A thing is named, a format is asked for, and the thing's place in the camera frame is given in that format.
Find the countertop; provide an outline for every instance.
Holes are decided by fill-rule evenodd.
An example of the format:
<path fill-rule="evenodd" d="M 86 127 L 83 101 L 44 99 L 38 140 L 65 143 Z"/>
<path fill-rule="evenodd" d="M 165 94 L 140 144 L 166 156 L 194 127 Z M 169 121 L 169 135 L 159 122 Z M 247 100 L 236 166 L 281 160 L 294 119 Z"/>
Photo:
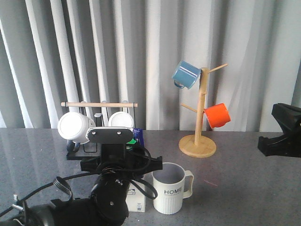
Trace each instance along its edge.
<path fill-rule="evenodd" d="M 301 159 L 265 157 L 259 136 L 281 133 L 213 132 L 202 134 L 217 146 L 208 158 L 193 158 L 178 148 L 192 131 L 144 130 L 145 147 L 156 158 L 175 162 L 194 176 L 193 195 L 173 215 L 157 212 L 146 201 L 146 212 L 130 212 L 125 226 L 297 226 L 301 224 Z M 79 161 L 66 160 L 66 141 L 56 129 L 0 129 L 0 212 L 56 176 L 81 173 Z M 74 197 L 87 198 L 96 175 L 68 181 Z M 29 206 L 64 198 L 55 187 L 33 196 Z M 16 210 L 2 217 L 15 215 Z"/>

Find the tabletop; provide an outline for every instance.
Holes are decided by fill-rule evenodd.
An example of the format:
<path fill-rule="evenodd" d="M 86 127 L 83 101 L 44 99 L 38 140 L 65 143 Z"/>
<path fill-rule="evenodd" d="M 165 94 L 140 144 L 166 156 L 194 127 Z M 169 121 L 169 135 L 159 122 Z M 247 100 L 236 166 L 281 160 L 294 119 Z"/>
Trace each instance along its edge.
<path fill-rule="evenodd" d="M 175 162 L 195 177 L 193 195 L 172 215 L 157 212 L 146 200 L 146 212 L 130 212 L 125 226 L 296 226 L 301 224 L 301 159 L 265 157 L 258 137 L 281 133 L 215 132 L 202 134 L 217 146 L 208 158 L 193 158 L 178 142 L 192 131 L 144 130 L 145 147 L 163 162 Z M 66 141 L 56 129 L 0 129 L 0 212 L 56 176 L 81 173 L 79 161 L 66 160 Z M 74 197 L 87 198 L 96 175 L 70 180 Z M 55 187 L 33 196 L 28 205 L 63 197 Z M 15 215 L 11 211 L 0 220 Z"/>

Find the box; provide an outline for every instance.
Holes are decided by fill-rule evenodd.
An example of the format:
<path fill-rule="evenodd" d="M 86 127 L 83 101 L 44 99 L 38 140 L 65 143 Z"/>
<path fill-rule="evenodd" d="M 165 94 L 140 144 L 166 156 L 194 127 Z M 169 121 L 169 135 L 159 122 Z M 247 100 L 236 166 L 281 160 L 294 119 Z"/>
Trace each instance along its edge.
<path fill-rule="evenodd" d="M 143 190 L 145 185 L 136 182 Z M 130 212 L 145 212 L 145 196 L 133 184 L 130 184 L 127 193 L 127 207 Z"/>

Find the blue mug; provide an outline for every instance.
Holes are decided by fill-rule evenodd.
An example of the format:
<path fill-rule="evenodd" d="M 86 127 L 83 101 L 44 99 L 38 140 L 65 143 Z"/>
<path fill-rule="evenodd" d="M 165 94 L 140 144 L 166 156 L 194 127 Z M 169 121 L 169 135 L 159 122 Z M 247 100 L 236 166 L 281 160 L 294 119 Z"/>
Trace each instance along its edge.
<path fill-rule="evenodd" d="M 190 89 L 193 84 L 198 80 L 198 77 L 201 74 L 201 69 L 188 64 L 185 61 L 181 61 L 173 74 L 172 78 L 174 84 L 180 89 L 187 87 Z"/>

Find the orange enamel mug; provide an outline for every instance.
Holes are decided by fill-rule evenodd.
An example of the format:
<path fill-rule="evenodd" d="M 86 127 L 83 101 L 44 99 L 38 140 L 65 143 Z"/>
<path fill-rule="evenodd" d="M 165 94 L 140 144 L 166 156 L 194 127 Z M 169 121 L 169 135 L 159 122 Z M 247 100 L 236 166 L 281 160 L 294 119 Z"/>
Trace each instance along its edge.
<path fill-rule="evenodd" d="M 204 109 L 204 112 L 212 129 L 215 127 L 222 127 L 227 122 L 231 121 L 229 112 L 224 103 Z"/>

